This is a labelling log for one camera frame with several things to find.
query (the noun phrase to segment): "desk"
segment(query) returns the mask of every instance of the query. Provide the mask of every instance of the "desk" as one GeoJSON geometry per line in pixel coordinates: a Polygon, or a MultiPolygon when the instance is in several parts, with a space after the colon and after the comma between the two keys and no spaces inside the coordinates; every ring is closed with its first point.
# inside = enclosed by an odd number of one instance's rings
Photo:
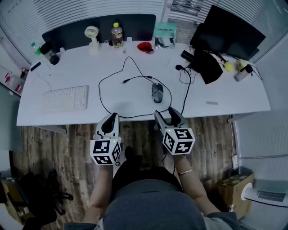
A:
{"type": "MultiPolygon", "coordinates": [[[[179,81],[180,72],[175,69],[175,66],[177,64],[187,66],[180,55],[184,49],[188,49],[188,46],[176,44],[175,49],[158,49],[150,55],[139,51],[136,47],[138,43],[133,42],[130,46],[126,44],[126,47],[119,50],[114,50],[105,43],[96,56],[90,56],[88,46],[70,49],[61,55],[60,62],[55,66],[50,65],[44,57],[33,62],[32,65],[38,61],[42,64],[28,74],[18,110],[17,126],[98,123],[108,114],[100,103],[99,81],[120,71],[128,56],[135,60],[144,75],[159,79],[170,89],[172,107],[181,111],[188,84],[179,81]],[[51,84],[52,90],[88,85],[87,109],[53,114],[43,113],[42,95],[49,91],[50,87],[41,78],[51,84]]],[[[231,61],[236,68],[235,59],[231,57],[225,57],[225,59],[231,61]]],[[[197,74],[195,82],[190,86],[183,116],[191,118],[270,110],[262,81],[254,75],[236,82],[235,73],[236,71],[227,72],[223,69],[222,76],[208,85],[205,85],[201,75],[197,74]],[[207,102],[216,102],[216,105],[207,104],[207,102]]],[[[192,71],[192,80],[195,74],[196,72],[192,71]]],[[[127,59],[121,73],[101,83],[102,101],[110,112],[116,112],[122,116],[135,116],[168,108],[170,94],[165,88],[162,103],[156,104],[151,98],[151,82],[144,78],[136,78],[126,84],[121,84],[123,80],[139,75],[133,61],[127,59]]],[[[188,75],[183,72],[181,79],[189,82],[188,75]]],[[[164,118],[170,117],[167,111],[162,115],[164,118]]],[[[154,119],[154,116],[121,120],[150,119],[154,119]]]]}

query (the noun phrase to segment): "cardboard box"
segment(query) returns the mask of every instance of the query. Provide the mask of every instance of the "cardboard box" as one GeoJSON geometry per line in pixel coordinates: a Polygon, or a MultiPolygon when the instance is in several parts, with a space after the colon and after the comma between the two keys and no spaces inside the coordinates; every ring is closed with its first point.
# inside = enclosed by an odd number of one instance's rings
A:
{"type": "Polygon", "coordinates": [[[254,174],[234,175],[216,184],[218,193],[223,198],[227,211],[235,212],[239,220],[245,216],[250,208],[250,200],[241,200],[243,188],[248,183],[253,183],[254,174]]]}
{"type": "Polygon", "coordinates": [[[7,197],[7,205],[6,205],[7,212],[13,219],[18,221],[20,224],[24,225],[28,218],[34,217],[33,214],[30,212],[30,210],[26,205],[15,208],[11,203],[11,201],[9,200],[7,195],[8,193],[10,193],[13,201],[23,202],[22,197],[14,182],[8,180],[2,180],[0,181],[0,183],[2,183],[4,192],[7,197]]]}

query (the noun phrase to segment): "black cable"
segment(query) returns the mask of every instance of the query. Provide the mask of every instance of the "black cable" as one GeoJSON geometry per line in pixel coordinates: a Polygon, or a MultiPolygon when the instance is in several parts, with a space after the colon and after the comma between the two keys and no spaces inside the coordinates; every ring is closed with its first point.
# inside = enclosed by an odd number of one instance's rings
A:
{"type": "Polygon", "coordinates": [[[190,81],[189,81],[188,89],[187,89],[186,96],[185,96],[185,99],[184,99],[184,102],[183,102],[183,108],[182,108],[181,114],[183,114],[183,111],[184,111],[184,108],[185,108],[186,98],[187,98],[187,96],[188,96],[189,88],[190,88],[190,85],[191,85],[191,75],[189,74],[189,72],[188,72],[186,69],[184,69],[184,70],[186,71],[186,73],[188,73],[189,78],[190,78],[190,81]]]}
{"type": "Polygon", "coordinates": [[[164,167],[164,160],[165,160],[166,156],[167,156],[167,153],[165,154],[164,158],[161,160],[162,161],[162,167],[164,167]]]}
{"type": "MultiPolygon", "coordinates": [[[[103,108],[104,108],[108,113],[112,114],[110,111],[108,111],[108,109],[104,106],[104,104],[103,104],[103,102],[102,102],[101,91],[100,91],[100,84],[101,84],[102,81],[104,81],[104,80],[107,79],[108,77],[111,77],[111,76],[113,76],[113,75],[115,75],[115,74],[117,74],[117,73],[122,72],[123,69],[124,69],[126,60],[127,60],[128,58],[130,58],[130,59],[134,62],[134,64],[136,65],[137,69],[139,70],[140,74],[142,75],[142,76],[137,76],[137,77],[144,77],[146,80],[149,80],[149,81],[151,81],[150,79],[154,79],[154,80],[160,82],[160,83],[169,91],[169,94],[170,94],[170,105],[169,105],[169,107],[171,107],[171,104],[172,104],[172,94],[171,94],[171,91],[168,89],[168,87],[167,87],[166,85],[164,85],[161,81],[159,81],[159,80],[156,79],[156,78],[153,78],[153,77],[151,77],[151,76],[144,76],[144,75],[142,74],[142,72],[140,71],[140,69],[138,68],[136,62],[133,60],[133,58],[131,58],[130,56],[128,56],[128,57],[125,59],[125,61],[124,61],[124,63],[123,63],[123,67],[122,67],[122,69],[121,69],[120,71],[115,72],[115,73],[112,73],[111,75],[103,78],[103,79],[99,82],[99,84],[98,84],[99,98],[100,98],[100,102],[101,102],[103,108]]],[[[123,83],[125,84],[127,81],[130,81],[130,80],[133,79],[133,78],[126,79],[125,81],[123,81],[123,83]]],[[[160,113],[165,112],[165,111],[168,111],[169,107],[168,107],[167,109],[165,109],[165,110],[160,111],[160,113]]],[[[149,116],[149,115],[153,115],[153,114],[154,114],[154,113],[137,115],[137,116],[132,116],[132,117],[124,117],[124,116],[119,116],[119,117],[122,117],[122,118],[134,118],[134,117],[149,116]]]]}
{"type": "MultiPolygon", "coordinates": [[[[251,67],[252,67],[252,69],[254,67],[257,70],[257,72],[259,72],[255,65],[251,65],[251,67]]],[[[252,71],[257,75],[257,77],[259,77],[261,79],[261,81],[263,81],[263,79],[260,77],[260,75],[257,74],[257,72],[254,69],[252,71]]]]}
{"type": "Polygon", "coordinates": [[[192,74],[192,71],[191,71],[191,67],[190,67],[190,65],[188,65],[187,67],[185,67],[185,69],[189,69],[189,72],[190,72],[190,74],[192,74]]]}
{"type": "Polygon", "coordinates": [[[255,70],[253,70],[253,72],[261,79],[261,81],[263,80],[257,73],[255,70]]]}
{"type": "MultiPolygon", "coordinates": [[[[179,81],[180,81],[181,83],[183,83],[183,84],[189,84],[189,82],[183,82],[183,81],[181,81],[181,72],[182,72],[182,70],[180,70],[180,78],[179,78],[179,81]]],[[[195,77],[196,77],[197,74],[198,74],[198,72],[194,75],[194,79],[193,79],[193,82],[192,82],[191,84],[194,83],[195,77]]]]}
{"type": "Polygon", "coordinates": [[[132,77],[132,78],[130,78],[130,79],[126,79],[125,81],[123,81],[123,84],[125,84],[127,81],[130,81],[130,80],[132,80],[132,79],[134,79],[134,78],[137,78],[137,77],[132,77]]]}

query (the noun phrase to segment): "keyboard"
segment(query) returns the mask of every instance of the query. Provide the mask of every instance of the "keyboard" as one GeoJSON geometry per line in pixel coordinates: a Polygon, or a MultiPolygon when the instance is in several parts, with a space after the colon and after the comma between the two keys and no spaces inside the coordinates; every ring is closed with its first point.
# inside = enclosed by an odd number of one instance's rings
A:
{"type": "Polygon", "coordinates": [[[45,92],[43,110],[45,113],[85,110],[87,99],[88,85],[45,92]]]}

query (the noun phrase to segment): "black monitor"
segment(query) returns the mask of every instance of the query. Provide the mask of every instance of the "black monitor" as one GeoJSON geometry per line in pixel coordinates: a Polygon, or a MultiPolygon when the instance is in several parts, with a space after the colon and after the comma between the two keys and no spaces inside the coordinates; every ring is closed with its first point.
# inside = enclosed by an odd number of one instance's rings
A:
{"type": "Polygon", "coordinates": [[[250,59],[265,36],[236,15],[212,6],[203,24],[197,28],[190,44],[193,48],[250,59]]]}

